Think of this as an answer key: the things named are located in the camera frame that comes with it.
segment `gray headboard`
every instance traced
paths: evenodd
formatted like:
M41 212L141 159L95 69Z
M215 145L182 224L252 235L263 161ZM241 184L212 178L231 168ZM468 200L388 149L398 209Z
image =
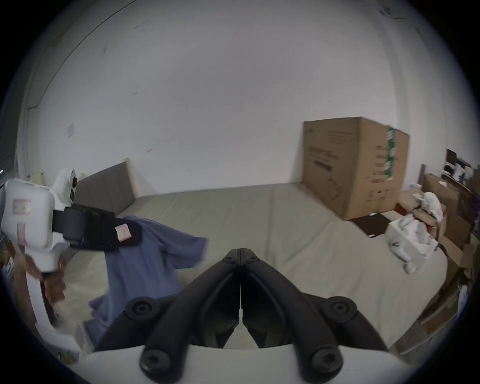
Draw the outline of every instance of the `gray headboard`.
M80 180L73 202L105 209L115 215L123 212L135 202L127 163L114 165Z

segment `electrical outlet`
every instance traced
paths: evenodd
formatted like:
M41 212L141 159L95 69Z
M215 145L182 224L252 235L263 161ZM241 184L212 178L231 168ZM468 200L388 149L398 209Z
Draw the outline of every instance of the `electrical outlet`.
M68 138L70 139L73 136L73 134L75 133L75 127L74 127L73 123L70 124L70 127L68 127L67 132L68 132Z

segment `person's hand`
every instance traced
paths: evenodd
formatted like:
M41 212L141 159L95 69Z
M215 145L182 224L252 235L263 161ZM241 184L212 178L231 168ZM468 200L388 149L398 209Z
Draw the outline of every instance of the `person's hand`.
M63 277L65 276L65 260L60 257L58 270L44 279L33 259L28 255L24 255L24 257L25 271L34 278L43 280L45 285L45 297L50 305L53 306L57 301L65 299L65 295L63 294L63 291L65 290L65 283L63 282Z

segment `beige mattress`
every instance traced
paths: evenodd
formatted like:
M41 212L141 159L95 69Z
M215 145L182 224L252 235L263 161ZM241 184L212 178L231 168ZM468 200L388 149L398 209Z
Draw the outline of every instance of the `beige mattress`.
M417 273L407 275L384 235L369 239L297 184L182 192L137 199L120 216L136 215L209 239L204 260L179 271L190 283L229 250L250 248L302 292L346 296L377 329L388 347L417 320L445 281L447 260L437 250ZM78 322L91 317L88 302L108 289L102 252L78 252L65 273L60 314ZM254 348L245 330L229 348Z

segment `brown box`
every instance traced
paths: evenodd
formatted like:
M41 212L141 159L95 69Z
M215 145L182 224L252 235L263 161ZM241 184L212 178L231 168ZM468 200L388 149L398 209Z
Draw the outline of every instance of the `brown box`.
M407 166L406 133L393 130L391 178L385 174L389 127L356 117L306 121L303 183L344 220L391 211Z
M470 243L471 225L459 215L450 215L447 222L445 237L450 239L453 244L463 250L465 244Z
M450 217L456 215L458 210L458 202L460 200L460 192L453 185L446 183L444 187L440 182L446 183L445 180L438 176L428 174L425 175L425 182L422 190L424 192L432 192L437 195L438 200L446 205Z
M472 189L480 195L480 166L473 171Z

